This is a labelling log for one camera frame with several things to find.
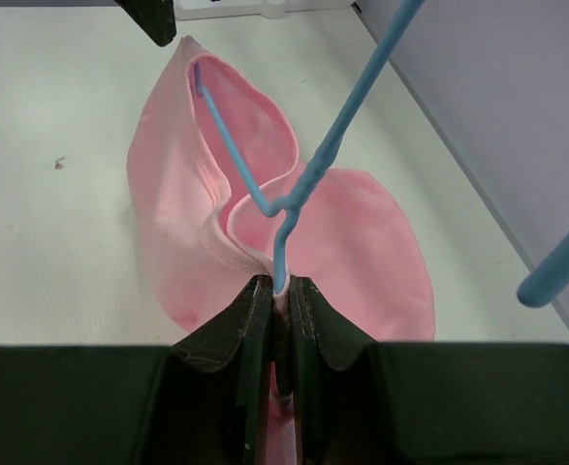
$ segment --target cloth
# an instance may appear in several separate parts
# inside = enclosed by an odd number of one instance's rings
[[[226,308],[252,275],[272,274],[283,220],[264,217],[249,197],[205,99],[194,92],[196,62],[270,201],[290,192],[305,167],[277,105],[193,38],[182,38],[145,104],[127,174],[146,274],[163,310],[188,331]],[[433,339],[432,288],[417,241],[368,173],[328,171],[289,238],[287,263],[370,336]],[[294,463],[287,461],[290,441],[280,437],[291,436],[290,415],[272,407],[267,463]]]

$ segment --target hanger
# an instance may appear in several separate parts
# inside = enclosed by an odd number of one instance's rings
[[[348,129],[351,121],[360,109],[364,99],[372,84],[377,79],[383,67],[388,62],[390,55],[394,51],[396,44],[404,34],[407,26],[424,4],[424,0],[403,0],[396,11],[392,23],[387,32],[374,50],[362,75],[353,87],[353,91],[347,98],[340,113],[332,123],[327,135],[314,152],[314,156],[308,162],[305,170],[300,175],[297,184],[287,196],[279,197],[273,202],[269,202],[263,195],[260,187],[256,183],[250,169],[238,151],[226,123],[217,110],[217,105],[213,101],[208,89],[203,85],[200,65],[194,65],[194,78],[196,85],[196,95],[205,99],[208,109],[215,121],[217,129],[226,143],[235,165],[237,166],[241,178],[253,201],[258,205],[259,210],[268,218],[273,218],[280,211],[286,212],[286,219],[275,235],[273,247],[273,263],[275,268],[274,290],[280,294],[284,290],[286,283],[286,241],[297,225],[300,218],[301,208],[305,205],[310,195],[316,188],[319,181],[323,178],[328,168],[333,164],[335,157],[342,143],[344,133]]]
[[[569,285],[569,233],[525,278],[517,291],[519,302],[528,307],[550,303]]]

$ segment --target black object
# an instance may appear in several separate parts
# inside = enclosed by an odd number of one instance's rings
[[[267,276],[168,347],[0,348],[0,465],[264,465]],[[569,347],[380,344],[289,291],[303,464],[569,464]]]
[[[174,0],[114,0],[159,47],[176,35]]]

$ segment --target white surface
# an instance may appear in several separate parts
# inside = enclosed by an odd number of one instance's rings
[[[178,19],[263,15],[279,18],[284,12],[348,7],[353,0],[174,0]]]
[[[190,21],[179,34],[267,92],[306,158],[374,48],[350,9]],[[141,278],[124,171],[142,105],[172,52],[115,8],[0,10],[0,342],[182,335]],[[55,170],[60,157],[65,168]],[[392,69],[336,164],[371,172],[407,212],[439,339],[569,341],[551,307],[517,303],[525,266]]]

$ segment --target blue hanger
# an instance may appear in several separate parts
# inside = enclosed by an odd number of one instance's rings
[[[392,19],[390,27],[372,53],[353,91],[340,110],[327,135],[316,149],[314,156],[308,162],[297,184],[293,187],[288,196],[279,197],[271,203],[269,203],[267,198],[263,195],[254,180],[251,171],[239,153],[235,141],[226,127],[226,123],[217,110],[215,102],[213,102],[208,89],[203,85],[199,65],[196,64],[194,66],[196,94],[199,97],[204,97],[215,121],[215,125],[226,143],[226,147],[240,172],[243,182],[247,185],[249,195],[258,205],[261,213],[268,218],[273,218],[282,210],[286,211],[286,219],[275,235],[273,246],[273,262],[275,267],[274,289],[277,293],[283,290],[286,282],[286,241],[297,225],[301,208],[307,202],[310,194],[312,194],[319,181],[335,160],[344,133],[351,124],[353,117],[356,115],[358,109],[360,109],[372,84],[383,70],[383,67],[390,58],[390,55],[404,34],[407,26],[411,23],[411,20],[423,4],[424,0],[403,0]]]
[[[525,278],[517,291],[519,301],[528,307],[550,303],[569,285],[569,233]]]

